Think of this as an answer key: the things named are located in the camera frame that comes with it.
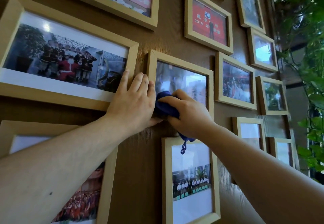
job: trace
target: finger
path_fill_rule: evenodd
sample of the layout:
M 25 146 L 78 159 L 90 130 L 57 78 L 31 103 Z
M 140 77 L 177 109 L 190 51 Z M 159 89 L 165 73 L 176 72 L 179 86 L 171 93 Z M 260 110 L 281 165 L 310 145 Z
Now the finger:
M 129 91 L 137 92 L 138 88 L 140 87 L 142 80 L 143 80 L 143 73 L 139 73 L 134 78 L 131 87 L 129 88 Z
M 155 95 L 155 85 L 154 85 L 153 81 L 149 81 L 149 82 L 148 82 L 147 96 L 148 96 L 150 99 L 154 99 L 154 100 L 156 100 L 156 95 Z
M 181 121 L 174 116 L 168 116 L 168 121 L 176 130 L 179 130 Z
M 147 90 L 148 90 L 148 76 L 144 74 L 142 83 L 138 91 L 143 92 L 143 94 L 147 94 Z
M 152 118 L 148 121 L 147 126 L 148 126 L 148 127 L 152 127 L 152 126 L 154 126 L 154 125 L 156 125 L 156 124 L 158 124 L 158 123 L 160 123 L 160 122 L 162 122 L 162 121 L 163 121 L 163 120 L 160 119 L 160 118 L 152 117 Z
M 173 96 L 165 96 L 161 99 L 159 99 L 158 101 L 164 102 L 164 103 L 168 103 L 170 106 L 175 107 L 177 110 L 180 108 L 180 106 L 182 105 L 182 100 L 173 97 Z
M 129 70 L 126 69 L 121 77 L 120 84 L 118 86 L 116 93 L 127 91 L 128 74 L 129 74 Z
M 181 100 L 192 100 L 192 98 L 181 89 L 177 89 L 176 91 L 174 91 L 172 96 L 176 96 L 177 98 L 179 98 Z

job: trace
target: brown wall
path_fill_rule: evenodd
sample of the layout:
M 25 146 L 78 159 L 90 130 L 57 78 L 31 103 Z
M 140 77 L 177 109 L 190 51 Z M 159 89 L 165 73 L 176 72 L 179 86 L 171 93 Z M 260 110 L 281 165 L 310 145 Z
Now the brown wall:
M 8 0 L 0 0 L 3 11 Z M 159 23 L 155 32 L 78 0 L 34 0 L 96 26 L 140 43 L 136 72 L 145 73 L 147 53 L 158 50 L 214 70 L 215 51 L 184 38 L 184 0 L 160 0 Z M 239 26 L 236 0 L 212 0 L 233 16 L 234 54 L 249 59 L 246 29 Z M 261 0 L 267 35 L 273 37 L 266 1 Z M 232 130 L 231 117 L 257 117 L 250 111 L 214 103 L 215 122 Z M 85 125 L 104 113 L 0 96 L 0 120 Z M 286 137 L 283 116 L 264 117 L 266 136 Z M 119 146 L 109 223 L 161 223 L 161 137 L 175 136 L 167 122 L 132 136 Z M 221 216 L 224 223 L 262 223 L 239 187 L 231 184 L 229 172 L 219 162 Z

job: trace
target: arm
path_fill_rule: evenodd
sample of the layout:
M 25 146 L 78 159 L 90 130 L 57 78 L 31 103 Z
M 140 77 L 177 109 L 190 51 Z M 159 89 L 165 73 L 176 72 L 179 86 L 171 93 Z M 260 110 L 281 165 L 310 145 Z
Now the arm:
M 116 146 L 161 121 L 154 84 L 140 73 L 127 91 L 128 72 L 106 115 L 0 159 L 1 223 L 50 223 Z
M 266 223 L 323 223 L 323 185 L 214 123 L 205 106 L 184 91 L 174 95 L 179 99 L 159 100 L 180 113 L 180 119 L 169 117 L 169 122 L 216 154 Z

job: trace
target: blue cloth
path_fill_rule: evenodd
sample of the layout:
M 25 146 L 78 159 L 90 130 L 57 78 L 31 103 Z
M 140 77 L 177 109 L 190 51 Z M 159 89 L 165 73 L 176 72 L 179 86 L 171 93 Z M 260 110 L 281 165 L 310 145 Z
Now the blue cloth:
M 172 106 L 170 106 L 168 103 L 160 102 L 159 99 L 165 97 L 165 96 L 171 96 L 171 93 L 169 91 L 162 91 L 157 94 L 156 96 L 156 102 L 155 102 L 155 108 L 154 112 L 160 116 L 173 116 L 175 118 L 179 118 L 180 114 L 178 110 Z M 187 141 L 193 142 L 195 139 L 188 138 L 184 136 L 183 134 L 179 133 L 180 137 L 184 140 L 184 143 L 182 145 L 181 154 L 184 154 L 187 149 Z

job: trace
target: pothos plant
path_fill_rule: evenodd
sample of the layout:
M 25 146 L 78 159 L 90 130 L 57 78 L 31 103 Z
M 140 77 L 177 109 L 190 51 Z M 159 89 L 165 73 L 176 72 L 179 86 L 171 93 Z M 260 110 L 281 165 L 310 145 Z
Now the pothos plant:
M 309 148 L 298 147 L 298 154 L 309 168 L 321 172 L 324 170 L 324 0 L 273 1 L 276 28 L 284 48 L 277 52 L 277 57 L 300 77 L 309 101 L 305 119 L 298 124 L 307 128 L 307 138 L 312 143 Z M 298 62 L 290 50 L 296 38 L 307 44 Z

